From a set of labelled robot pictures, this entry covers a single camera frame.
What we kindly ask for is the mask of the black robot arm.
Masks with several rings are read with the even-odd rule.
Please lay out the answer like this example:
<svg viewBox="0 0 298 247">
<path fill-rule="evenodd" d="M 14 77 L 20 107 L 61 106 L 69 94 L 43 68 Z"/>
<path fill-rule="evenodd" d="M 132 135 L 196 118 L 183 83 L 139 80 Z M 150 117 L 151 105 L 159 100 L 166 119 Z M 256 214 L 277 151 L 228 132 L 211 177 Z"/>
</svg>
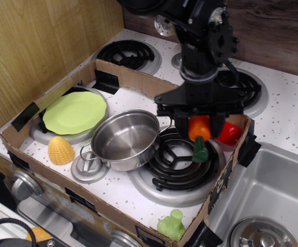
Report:
<svg viewBox="0 0 298 247">
<path fill-rule="evenodd" d="M 189 119 L 209 116 L 211 134 L 218 137 L 231 114 L 243 113 L 240 89 L 220 85 L 219 68 L 226 66 L 238 80 L 230 57 L 238 39 L 229 25 L 223 1 L 121 1 L 129 12 L 141 17 L 160 16 L 173 25 L 181 46 L 180 75 L 183 84 L 155 96 L 157 114 L 174 120 L 178 133 L 188 135 Z"/>
</svg>

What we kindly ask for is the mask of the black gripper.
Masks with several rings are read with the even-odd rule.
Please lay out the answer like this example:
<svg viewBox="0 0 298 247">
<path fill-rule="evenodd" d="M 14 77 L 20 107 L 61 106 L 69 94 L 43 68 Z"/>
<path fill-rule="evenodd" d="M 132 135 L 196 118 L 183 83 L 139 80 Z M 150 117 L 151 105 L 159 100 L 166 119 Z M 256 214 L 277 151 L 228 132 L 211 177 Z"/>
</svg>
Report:
<svg viewBox="0 0 298 247">
<path fill-rule="evenodd" d="M 188 118 L 210 115 L 212 137 L 219 137 L 229 115 L 242 114 L 244 92 L 220 85 L 216 79 L 207 83 L 185 81 L 180 87 L 155 96 L 157 114 L 174 119 L 182 138 L 188 138 Z"/>
</svg>

